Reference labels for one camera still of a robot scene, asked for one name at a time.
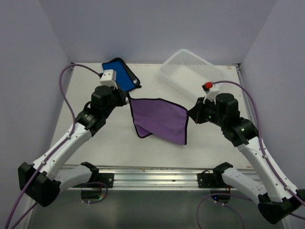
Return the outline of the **purple and black towel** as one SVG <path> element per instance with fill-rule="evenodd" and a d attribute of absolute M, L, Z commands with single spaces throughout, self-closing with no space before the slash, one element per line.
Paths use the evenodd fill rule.
<path fill-rule="evenodd" d="M 185 107 L 162 98 L 128 99 L 139 138 L 153 135 L 176 145 L 187 144 L 189 115 Z"/>

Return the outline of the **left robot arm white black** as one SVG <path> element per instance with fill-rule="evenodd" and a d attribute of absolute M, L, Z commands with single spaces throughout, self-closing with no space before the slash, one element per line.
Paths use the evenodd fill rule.
<path fill-rule="evenodd" d="M 105 124 L 116 107 L 127 104 L 128 92 L 121 88 L 98 86 L 91 100 L 74 119 L 66 134 L 47 153 L 31 164 L 18 168 L 19 186 L 43 207 L 49 206 L 57 196 L 80 184 L 94 187 L 99 184 L 96 166 L 83 162 L 66 172 L 61 172 L 67 160 Z"/>

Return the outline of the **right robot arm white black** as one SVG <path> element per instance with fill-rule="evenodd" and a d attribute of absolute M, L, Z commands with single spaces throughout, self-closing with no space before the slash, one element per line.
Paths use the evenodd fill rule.
<path fill-rule="evenodd" d="M 227 184 L 238 189 L 258 206 L 261 215 L 271 224 L 301 206 L 304 189 L 298 189 L 284 175 L 259 139 L 258 129 L 240 116 L 238 101 L 232 94 L 221 93 L 213 102 L 200 97 L 188 114 L 196 124 L 210 122 L 219 126 L 223 136 L 246 157 L 262 182 L 259 184 L 237 172 L 229 163 L 223 163 L 214 168 L 215 186 Z"/>

